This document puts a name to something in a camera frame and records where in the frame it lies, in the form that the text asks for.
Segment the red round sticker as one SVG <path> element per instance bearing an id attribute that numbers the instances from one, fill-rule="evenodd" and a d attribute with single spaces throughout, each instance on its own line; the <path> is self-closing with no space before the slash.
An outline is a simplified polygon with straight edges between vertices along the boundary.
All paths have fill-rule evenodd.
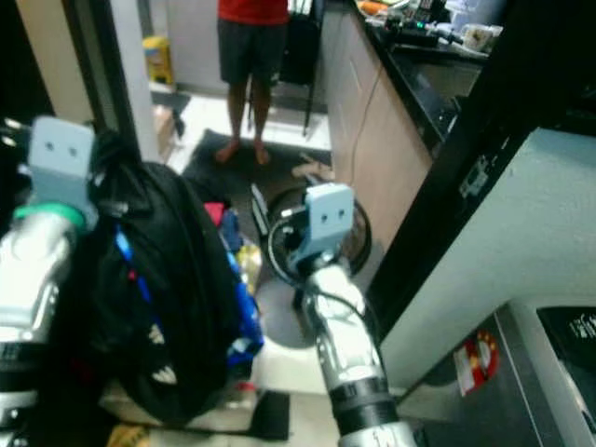
<path id="1" fill-rule="evenodd" d="M 498 369 L 498 344 L 493 332 L 481 329 L 469 336 L 450 359 L 460 395 L 465 397 L 490 382 Z"/>

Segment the brown cardboard box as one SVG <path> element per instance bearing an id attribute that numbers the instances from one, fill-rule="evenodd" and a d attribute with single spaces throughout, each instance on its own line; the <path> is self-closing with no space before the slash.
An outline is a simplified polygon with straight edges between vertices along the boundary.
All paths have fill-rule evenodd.
<path id="1" fill-rule="evenodd" d="M 158 153 L 165 160 L 173 153 L 176 140 L 175 108 L 167 105 L 153 107 L 154 131 L 157 137 Z"/>

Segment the dark floor mat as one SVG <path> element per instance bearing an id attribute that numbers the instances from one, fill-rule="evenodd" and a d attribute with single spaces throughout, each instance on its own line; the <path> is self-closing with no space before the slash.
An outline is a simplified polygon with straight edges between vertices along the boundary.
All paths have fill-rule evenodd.
<path id="1" fill-rule="evenodd" d="M 329 165 L 328 150 L 281 143 L 268 143 L 265 149 L 271 162 L 260 165 L 252 152 L 251 142 L 244 141 L 241 149 L 226 162 L 214 160 L 214 153 L 223 148 L 230 137 L 212 130 L 201 132 L 195 152 L 183 170 L 183 177 L 203 188 L 207 197 L 225 197 L 236 208 L 243 224 L 251 224 L 251 205 L 257 187 L 265 207 L 272 217 L 282 210 L 302 204 L 301 194 L 307 187 L 304 176 L 294 176 L 295 167 L 317 161 Z"/>

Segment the blue fabric bag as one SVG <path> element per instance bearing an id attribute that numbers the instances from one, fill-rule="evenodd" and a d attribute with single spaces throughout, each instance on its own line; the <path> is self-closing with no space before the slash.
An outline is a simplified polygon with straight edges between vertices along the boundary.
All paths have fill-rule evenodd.
<path id="1" fill-rule="evenodd" d="M 230 206 L 225 206 L 216 222 L 225 245 L 227 262 L 235 277 L 236 337 L 227 349 L 227 365 L 250 366 L 264 346 L 263 328 L 260 325 L 259 307 L 252 297 L 241 264 L 236 260 L 244 242 L 238 232 L 238 217 Z"/>

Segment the yellow box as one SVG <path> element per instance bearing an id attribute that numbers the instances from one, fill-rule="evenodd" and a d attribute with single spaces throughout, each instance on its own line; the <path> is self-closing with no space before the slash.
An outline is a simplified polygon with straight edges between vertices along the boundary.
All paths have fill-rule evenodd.
<path id="1" fill-rule="evenodd" d="M 143 39 L 146 73 L 155 84 L 173 86 L 170 42 L 165 35 L 148 35 Z"/>

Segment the metal latch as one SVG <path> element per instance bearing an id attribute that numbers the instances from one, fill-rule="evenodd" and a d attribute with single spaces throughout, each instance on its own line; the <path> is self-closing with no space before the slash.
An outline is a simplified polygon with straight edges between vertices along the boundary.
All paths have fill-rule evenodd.
<path id="1" fill-rule="evenodd" d="M 486 188 L 489 187 L 490 176 L 493 174 L 495 162 L 497 161 L 498 156 L 493 154 L 482 154 L 474 160 L 459 186 L 460 196 L 464 200 L 471 200 L 474 197 L 485 195 Z"/>

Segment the black round floor fan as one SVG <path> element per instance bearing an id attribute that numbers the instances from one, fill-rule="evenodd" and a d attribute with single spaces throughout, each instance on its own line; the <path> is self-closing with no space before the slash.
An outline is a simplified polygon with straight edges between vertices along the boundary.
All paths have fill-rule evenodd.
<path id="1" fill-rule="evenodd" d="M 301 199 L 304 205 L 305 190 L 302 191 Z M 369 214 L 363 209 L 360 201 L 355 199 L 354 209 L 354 224 L 350 233 L 345 236 L 342 241 L 339 255 L 335 260 L 328 259 L 312 259 L 309 265 L 309 274 L 301 274 L 294 267 L 287 264 L 290 252 L 297 250 L 301 239 L 281 239 L 279 237 L 279 225 L 277 225 L 277 216 L 272 218 L 273 224 L 271 233 L 264 235 L 265 246 L 269 257 L 271 257 L 271 264 L 278 272 L 278 276 L 289 281 L 291 284 L 303 284 L 307 277 L 315 273 L 317 269 L 327 267 L 327 265 L 339 264 L 349 272 L 349 274 L 358 274 L 365 268 L 365 264 L 369 261 L 373 251 L 373 231 L 369 218 Z"/>

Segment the person in red shirt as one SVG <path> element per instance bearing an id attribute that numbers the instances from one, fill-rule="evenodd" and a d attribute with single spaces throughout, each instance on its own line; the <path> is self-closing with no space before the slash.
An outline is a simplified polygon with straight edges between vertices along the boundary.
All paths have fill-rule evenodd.
<path id="1" fill-rule="evenodd" d="M 284 60 L 289 16 L 287 0 L 217 1 L 220 78 L 227 85 L 231 137 L 214 160 L 224 163 L 241 148 L 244 105 L 251 103 L 255 160 L 260 165 L 271 161 L 264 148 L 264 128 Z"/>

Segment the white low stool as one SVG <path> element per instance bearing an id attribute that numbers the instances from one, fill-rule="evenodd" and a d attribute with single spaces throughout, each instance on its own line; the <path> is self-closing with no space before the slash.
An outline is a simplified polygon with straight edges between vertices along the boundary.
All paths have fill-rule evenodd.
<path id="1" fill-rule="evenodd" d="M 316 349 L 283 345 L 268 329 L 264 331 L 263 349 L 252 363 L 251 380 L 269 391 L 328 395 Z"/>

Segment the white door frame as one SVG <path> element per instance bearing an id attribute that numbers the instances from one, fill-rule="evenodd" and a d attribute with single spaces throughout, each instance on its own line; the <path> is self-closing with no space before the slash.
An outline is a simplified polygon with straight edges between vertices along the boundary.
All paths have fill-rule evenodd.
<path id="1" fill-rule="evenodd" d="M 51 113 L 160 162 L 138 0 L 16 0 Z"/>

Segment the beige slippers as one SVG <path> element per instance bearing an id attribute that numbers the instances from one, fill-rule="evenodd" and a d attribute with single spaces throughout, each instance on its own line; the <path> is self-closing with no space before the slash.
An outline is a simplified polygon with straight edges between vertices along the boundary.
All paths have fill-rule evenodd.
<path id="1" fill-rule="evenodd" d="M 328 163 L 320 162 L 307 153 L 299 156 L 304 162 L 291 169 L 293 178 L 303 179 L 309 184 L 335 182 L 335 173 Z"/>

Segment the small black floor mat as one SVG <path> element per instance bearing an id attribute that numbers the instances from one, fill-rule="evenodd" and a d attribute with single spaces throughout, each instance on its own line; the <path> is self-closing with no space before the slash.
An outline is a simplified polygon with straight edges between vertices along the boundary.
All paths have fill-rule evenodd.
<path id="1" fill-rule="evenodd" d="M 291 428 L 291 396 L 267 390 L 257 400 L 246 435 L 264 441 L 287 441 Z"/>

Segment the black chair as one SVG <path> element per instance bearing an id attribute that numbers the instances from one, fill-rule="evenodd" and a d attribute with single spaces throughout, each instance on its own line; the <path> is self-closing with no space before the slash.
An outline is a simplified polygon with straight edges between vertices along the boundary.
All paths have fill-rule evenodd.
<path id="1" fill-rule="evenodd" d="M 307 125 L 314 112 L 316 64 L 320 53 L 320 31 L 322 31 L 324 8 L 322 0 L 305 1 L 311 5 L 293 11 L 291 1 L 287 0 L 290 16 L 287 21 L 286 46 L 277 84 L 306 86 L 304 125 Z"/>

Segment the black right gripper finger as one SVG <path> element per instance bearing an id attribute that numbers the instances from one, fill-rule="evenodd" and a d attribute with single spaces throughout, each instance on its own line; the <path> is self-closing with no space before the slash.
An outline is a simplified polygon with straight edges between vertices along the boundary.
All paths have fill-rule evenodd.
<path id="1" fill-rule="evenodd" d="M 271 211 L 268 208 L 268 201 L 265 200 L 263 191 L 260 190 L 257 183 L 250 184 L 251 192 L 251 216 L 254 226 L 257 229 L 257 234 L 268 235 L 271 233 L 273 220 L 271 218 Z"/>

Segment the yellow printed packaging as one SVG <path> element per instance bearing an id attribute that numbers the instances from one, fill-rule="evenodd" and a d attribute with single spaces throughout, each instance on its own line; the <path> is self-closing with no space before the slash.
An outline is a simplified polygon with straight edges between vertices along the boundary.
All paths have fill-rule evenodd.
<path id="1" fill-rule="evenodd" d="M 108 433 L 103 447 L 152 447 L 152 434 L 144 426 L 119 423 Z"/>

